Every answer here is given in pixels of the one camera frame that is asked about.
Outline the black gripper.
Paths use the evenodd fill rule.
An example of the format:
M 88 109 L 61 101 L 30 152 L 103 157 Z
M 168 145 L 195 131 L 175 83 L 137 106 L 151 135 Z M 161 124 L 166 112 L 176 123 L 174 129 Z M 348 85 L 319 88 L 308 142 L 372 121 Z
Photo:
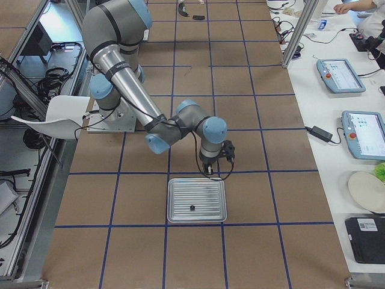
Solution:
M 212 166 L 220 158 L 225 158 L 231 164 L 232 173 L 235 166 L 235 146 L 231 141 L 223 141 L 219 144 L 203 141 L 200 145 L 199 158 L 205 175 L 213 174 Z

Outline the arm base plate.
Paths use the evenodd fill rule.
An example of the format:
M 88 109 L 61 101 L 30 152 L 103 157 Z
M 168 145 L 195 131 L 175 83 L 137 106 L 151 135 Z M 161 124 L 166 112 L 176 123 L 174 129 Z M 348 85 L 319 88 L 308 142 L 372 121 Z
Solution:
M 137 118 L 131 108 L 116 108 L 114 111 L 99 110 L 89 119 L 89 133 L 134 132 Z

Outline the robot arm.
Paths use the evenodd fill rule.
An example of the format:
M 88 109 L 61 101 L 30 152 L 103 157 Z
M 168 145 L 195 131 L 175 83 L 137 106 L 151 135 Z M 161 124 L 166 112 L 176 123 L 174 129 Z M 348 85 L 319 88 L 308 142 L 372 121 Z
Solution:
M 212 174 L 220 158 L 233 163 L 235 147 L 227 140 L 227 123 L 210 116 L 192 100 L 181 102 L 168 119 L 144 89 L 138 46 L 152 18 L 143 1 L 108 1 L 92 8 L 82 21 L 82 38 L 91 62 L 120 93 L 147 132 L 149 148 L 161 154 L 189 133 L 201 138 L 196 160 L 202 175 Z

